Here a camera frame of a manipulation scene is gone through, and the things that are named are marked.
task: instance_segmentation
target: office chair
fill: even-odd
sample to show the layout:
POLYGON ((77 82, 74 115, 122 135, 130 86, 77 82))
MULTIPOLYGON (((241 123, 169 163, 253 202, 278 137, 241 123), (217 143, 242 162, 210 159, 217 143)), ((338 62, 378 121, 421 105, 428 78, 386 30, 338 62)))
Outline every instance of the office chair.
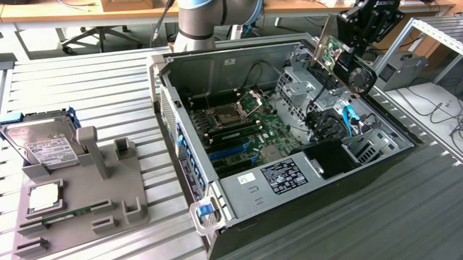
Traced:
MULTIPOLYGON (((101 38, 101 53, 105 53, 106 34, 111 34, 114 36, 118 36, 118 37, 121 37, 123 39, 127 39, 127 40, 135 42, 137 43, 137 47, 141 49, 143 47, 143 44, 142 44, 142 41, 138 38, 135 38, 135 37, 133 37, 130 35, 126 35, 126 34, 121 33, 119 31, 113 30, 113 28, 119 27, 119 26, 121 25, 118 25, 118 26, 97 26, 97 27, 94 27, 90 30, 87 30, 86 27, 82 27, 81 28, 82 34, 78 35, 77 37, 73 37, 71 39, 66 40, 65 42, 62 42, 63 51, 67 54, 73 54, 73 48, 69 45, 71 43, 77 43, 81 39, 85 39, 86 37, 93 36, 95 34, 98 34, 99 38, 101 38)), ((130 30, 129 30, 126 25, 123 25, 123 32, 125 33, 130 32, 130 30)))

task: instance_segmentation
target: hard drive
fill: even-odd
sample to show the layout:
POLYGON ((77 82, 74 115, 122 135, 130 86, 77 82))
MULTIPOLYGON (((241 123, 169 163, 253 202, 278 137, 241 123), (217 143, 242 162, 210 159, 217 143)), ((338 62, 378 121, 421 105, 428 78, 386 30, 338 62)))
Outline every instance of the hard drive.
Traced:
POLYGON ((74 165, 86 148, 77 141, 81 127, 74 110, 47 113, 11 113, 0 119, 0 136, 10 142, 27 165, 43 164, 50 170, 74 165))

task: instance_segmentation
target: gray 3d printed holder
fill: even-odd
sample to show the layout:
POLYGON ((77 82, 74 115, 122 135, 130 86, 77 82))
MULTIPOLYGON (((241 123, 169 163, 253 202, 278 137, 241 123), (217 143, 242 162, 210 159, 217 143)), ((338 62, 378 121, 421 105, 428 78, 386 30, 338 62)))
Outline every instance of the gray 3d printed holder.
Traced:
POLYGON ((79 164, 23 168, 14 259, 38 259, 150 221, 135 143, 121 138, 98 147, 95 127, 79 128, 77 139, 89 150, 79 164), (31 190, 50 184, 55 203, 31 210, 31 190))

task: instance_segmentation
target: cooling fan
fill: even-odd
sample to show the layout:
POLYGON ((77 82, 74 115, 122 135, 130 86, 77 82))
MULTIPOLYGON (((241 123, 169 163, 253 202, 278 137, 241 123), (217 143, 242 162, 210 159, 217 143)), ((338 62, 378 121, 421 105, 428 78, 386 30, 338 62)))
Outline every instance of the cooling fan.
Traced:
POLYGON ((349 86, 356 93, 361 94, 372 89, 374 76, 366 68, 356 68, 349 76, 349 86))

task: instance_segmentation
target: desk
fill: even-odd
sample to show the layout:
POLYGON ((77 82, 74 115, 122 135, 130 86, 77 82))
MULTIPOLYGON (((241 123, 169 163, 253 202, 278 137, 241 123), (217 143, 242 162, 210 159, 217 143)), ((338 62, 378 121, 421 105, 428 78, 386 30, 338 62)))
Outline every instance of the desk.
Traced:
MULTIPOLYGON (((70 3, 90 3, 90 0, 69 0, 70 3)), ((441 13, 445 14, 454 6, 449 0, 440 0, 441 13)), ((33 0, 29 5, 6 5, 2 12, 3 24, 0 31, 10 38, 15 48, 15 56, 19 61, 30 60, 29 50, 19 35, 21 30, 41 28, 95 27, 111 25, 131 25, 157 23, 165 8, 149 10, 103 12, 99 6, 89 7, 89 12, 66 7, 55 0, 33 0)), ((340 5, 327 8, 318 2, 303 0, 269 0, 265 8, 266 18, 305 17, 337 14, 350 9, 350 6, 340 5)), ((429 13, 428 5, 412 5, 401 7, 406 13, 429 13)), ((171 8, 165 19, 166 23, 178 22, 179 9, 171 8)))

